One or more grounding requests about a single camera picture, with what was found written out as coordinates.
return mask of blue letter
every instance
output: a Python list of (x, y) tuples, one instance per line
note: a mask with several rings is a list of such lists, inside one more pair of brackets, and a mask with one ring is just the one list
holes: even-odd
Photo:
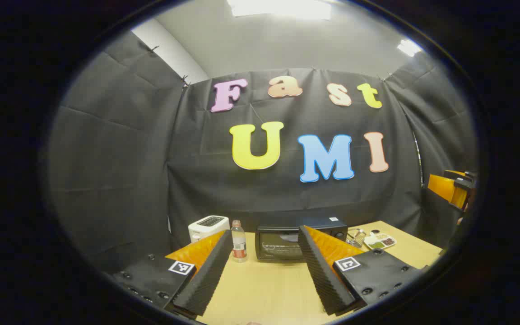
[(352, 140), (348, 135), (337, 135), (332, 140), (330, 150), (326, 152), (318, 136), (301, 135), (298, 142), (304, 147), (304, 173), (300, 176), (300, 180), (303, 183), (317, 181), (320, 177), (316, 173), (315, 165), (318, 165), (322, 177), (328, 179), (334, 163), (336, 163), (336, 171), (332, 176), (335, 179), (353, 178), (354, 172), (350, 167), (350, 142)]

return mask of white toaster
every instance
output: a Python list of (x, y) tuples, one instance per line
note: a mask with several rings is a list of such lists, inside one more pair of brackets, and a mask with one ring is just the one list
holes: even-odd
[(192, 242), (197, 242), (222, 230), (230, 230), (230, 222), (227, 217), (223, 216), (207, 216), (188, 226)]

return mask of black toaster oven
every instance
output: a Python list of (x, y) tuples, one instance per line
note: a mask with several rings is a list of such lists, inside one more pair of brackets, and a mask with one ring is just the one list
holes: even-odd
[(298, 227), (309, 226), (346, 241), (347, 225), (332, 216), (305, 216), (303, 218), (274, 218), (256, 228), (256, 257), (258, 261), (303, 262), (298, 245)]

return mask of screw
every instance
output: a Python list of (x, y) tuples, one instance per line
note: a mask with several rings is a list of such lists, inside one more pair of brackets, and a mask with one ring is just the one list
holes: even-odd
[(160, 298), (162, 298), (162, 299), (169, 299), (169, 298), (170, 298), (170, 296), (168, 296), (167, 293), (165, 293), (165, 292), (161, 292), (161, 291), (158, 292), (158, 297), (160, 297)]

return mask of plastic bottle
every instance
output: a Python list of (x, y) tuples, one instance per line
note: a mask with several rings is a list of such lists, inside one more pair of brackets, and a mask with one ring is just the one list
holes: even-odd
[(232, 221), (232, 241), (234, 249), (232, 250), (232, 257), (238, 263), (245, 262), (248, 259), (246, 251), (246, 233), (242, 228), (239, 220)]

